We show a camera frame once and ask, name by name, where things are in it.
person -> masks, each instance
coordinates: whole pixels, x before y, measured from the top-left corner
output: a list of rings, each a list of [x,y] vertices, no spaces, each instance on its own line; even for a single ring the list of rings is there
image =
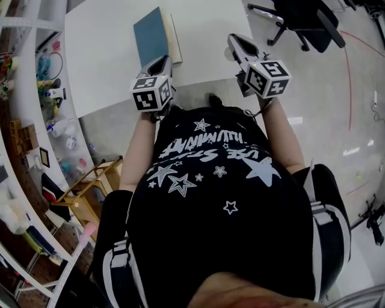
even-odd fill
[[[215,94],[209,103],[172,106],[156,142],[140,114],[120,190],[103,204],[94,278],[104,291],[120,288],[115,306],[136,294],[142,307],[318,307],[350,254],[333,174],[306,168],[278,98],[259,99],[267,137],[243,110]],[[127,252],[128,271],[105,257],[125,236],[111,257]],[[106,280],[106,264],[119,279]]]

wooden chair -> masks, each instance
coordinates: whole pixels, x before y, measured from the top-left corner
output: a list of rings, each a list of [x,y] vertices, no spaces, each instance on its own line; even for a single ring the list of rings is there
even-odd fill
[[[102,207],[93,188],[99,189],[104,197],[111,191],[118,190],[120,175],[117,167],[122,161],[122,156],[110,163],[106,163],[105,160],[101,161],[72,185],[56,202],[52,202],[53,205],[68,206],[83,227],[88,222],[94,224],[96,230],[91,235],[94,241],[97,238]],[[92,172],[95,174],[95,178],[87,178]]]

cable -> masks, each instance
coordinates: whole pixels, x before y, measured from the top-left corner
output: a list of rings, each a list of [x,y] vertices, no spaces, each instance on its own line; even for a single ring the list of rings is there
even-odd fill
[[[61,54],[59,54],[59,53],[56,52],[56,51],[51,52],[51,53],[49,54],[49,56],[51,56],[51,55],[53,55],[53,54],[57,54],[57,55],[60,57],[60,59],[61,59],[61,67],[60,67],[60,70],[59,70],[58,74],[57,74],[55,77],[51,78],[51,79],[56,79],[56,78],[58,78],[58,76],[59,76],[60,73],[61,73],[61,70],[63,69],[64,61],[63,61],[63,57],[61,56]]]
[[[373,105],[371,106],[372,111],[373,111],[373,113],[374,113],[374,116],[373,116],[374,122],[383,121],[383,122],[385,123],[385,119],[384,119],[384,118],[381,118],[380,114],[379,114],[376,110],[373,109],[374,106],[375,106],[375,104],[373,104]]]
[[[263,106],[260,111],[258,111],[257,113],[253,114],[250,110],[243,110],[244,114],[247,115],[248,117],[252,117],[255,119],[255,117],[259,116],[260,114],[262,114],[266,108],[268,106],[270,106],[271,102],[273,101],[273,99],[270,99],[267,104],[265,106]]]

pink object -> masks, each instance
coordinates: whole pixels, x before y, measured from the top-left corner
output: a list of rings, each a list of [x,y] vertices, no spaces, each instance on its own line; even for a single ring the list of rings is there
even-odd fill
[[[81,159],[79,159],[79,165],[80,165],[80,167],[84,168],[85,166],[87,166],[87,162],[81,158]]]
[[[96,226],[92,223],[87,223],[84,227],[83,238],[89,237],[96,230]]]
[[[60,48],[60,42],[56,41],[55,43],[52,44],[52,49],[56,51],[57,49]]]

black office chair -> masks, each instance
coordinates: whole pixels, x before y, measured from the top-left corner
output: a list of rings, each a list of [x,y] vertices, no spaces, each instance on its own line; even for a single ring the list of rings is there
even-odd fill
[[[343,1],[347,6],[351,7],[354,11],[357,11],[357,6],[353,0],[343,0]]]
[[[268,46],[274,46],[281,35],[287,30],[297,33],[302,42],[302,50],[309,51],[305,38],[318,52],[325,52],[333,40],[343,48],[346,43],[337,31],[338,20],[333,12],[321,0],[273,0],[275,10],[249,4],[250,10],[257,9],[281,17],[283,24],[274,40],[268,40]]]

